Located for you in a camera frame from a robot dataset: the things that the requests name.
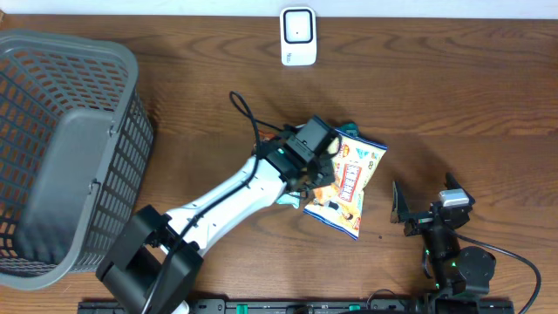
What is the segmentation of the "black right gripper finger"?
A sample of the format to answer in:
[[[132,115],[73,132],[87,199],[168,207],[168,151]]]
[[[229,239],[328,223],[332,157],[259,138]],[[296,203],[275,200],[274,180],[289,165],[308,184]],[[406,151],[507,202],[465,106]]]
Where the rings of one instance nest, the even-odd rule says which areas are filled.
[[[445,183],[445,186],[446,186],[446,190],[449,190],[449,189],[456,189],[456,188],[462,188],[462,189],[464,189],[463,187],[461,187],[461,185],[457,182],[457,180],[454,178],[454,176],[453,176],[451,173],[446,173],[446,183]],[[469,199],[470,199],[468,205],[473,205],[473,204],[475,203],[475,199],[474,199],[470,194],[468,194],[466,190],[465,190],[465,192],[466,192],[467,196],[468,196]]]
[[[390,223],[404,223],[408,220],[410,209],[405,197],[396,181],[392,183],[393,203]]]

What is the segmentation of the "yellow snack bag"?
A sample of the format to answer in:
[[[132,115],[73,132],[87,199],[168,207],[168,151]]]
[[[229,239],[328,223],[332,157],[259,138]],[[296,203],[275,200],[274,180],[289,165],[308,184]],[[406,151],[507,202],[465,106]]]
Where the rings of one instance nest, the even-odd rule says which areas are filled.
[[[374,175],[387,146],[341,132],[328,148],[334,181],[313,190],[314,199],[303,212],[358,239],[364,205],[364,188]]]

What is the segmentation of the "light green tissue pack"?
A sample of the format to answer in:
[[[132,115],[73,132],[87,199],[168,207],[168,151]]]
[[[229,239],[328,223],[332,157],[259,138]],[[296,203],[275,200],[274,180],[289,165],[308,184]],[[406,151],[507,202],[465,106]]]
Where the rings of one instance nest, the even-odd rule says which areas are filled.
[[[292,192],[283,194],[276,200],[276,204],[278,205],[288,205],[292,206],[293,208],[299,208],[300,204],[306,197],[302,196],[300,192]]]

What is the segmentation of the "blue mouthwash bottle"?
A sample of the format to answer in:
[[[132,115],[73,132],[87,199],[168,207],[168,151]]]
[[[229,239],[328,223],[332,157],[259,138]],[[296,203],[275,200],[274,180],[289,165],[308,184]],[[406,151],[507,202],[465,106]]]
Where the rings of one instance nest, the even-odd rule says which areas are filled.
[[[348,136],[351,136],[351,137],[358,137],[359,136],[358,126],[353,122],[346,123],[346,124],[338,127],[337,130],[339,132],[345,133],[345,134],[347,134]]]

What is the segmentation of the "red chocolate bar wrapper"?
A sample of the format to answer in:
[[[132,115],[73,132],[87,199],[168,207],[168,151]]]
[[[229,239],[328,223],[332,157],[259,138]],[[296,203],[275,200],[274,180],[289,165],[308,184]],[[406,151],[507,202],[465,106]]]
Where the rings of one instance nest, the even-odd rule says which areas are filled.
[[[258,133],[259,133],[260,141],[270,141],[276,136],[276,133],[267,132],[263,130],[260,130]]]

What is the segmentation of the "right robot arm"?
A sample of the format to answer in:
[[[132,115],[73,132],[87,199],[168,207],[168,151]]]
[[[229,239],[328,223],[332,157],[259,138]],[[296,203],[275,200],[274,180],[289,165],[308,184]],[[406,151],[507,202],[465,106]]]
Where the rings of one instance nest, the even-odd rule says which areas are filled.
[[[402,223],[405,236],[422,237],[423,257],[429,263],[424,270],[436,281],[441,294],[485,296],[495,272],[495,257],[477,246],[462,248],[456,233],[470,221],[475,199],[450,173],[446,174],[445,187],[426,211],[412,212],[402,189],[394,181],[391,222]]]

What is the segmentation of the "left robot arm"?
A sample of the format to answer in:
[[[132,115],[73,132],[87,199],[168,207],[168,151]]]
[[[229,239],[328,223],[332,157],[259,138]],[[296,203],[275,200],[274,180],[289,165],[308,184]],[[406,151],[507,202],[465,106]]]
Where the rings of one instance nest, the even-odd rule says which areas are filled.
[[[233,176],[180,208],[147,205],[125,225],[100,263],[97,279],[128,313],[188,313],[186,298],[203,257],[231,229],[292,189],[274,163],[251,157]]]

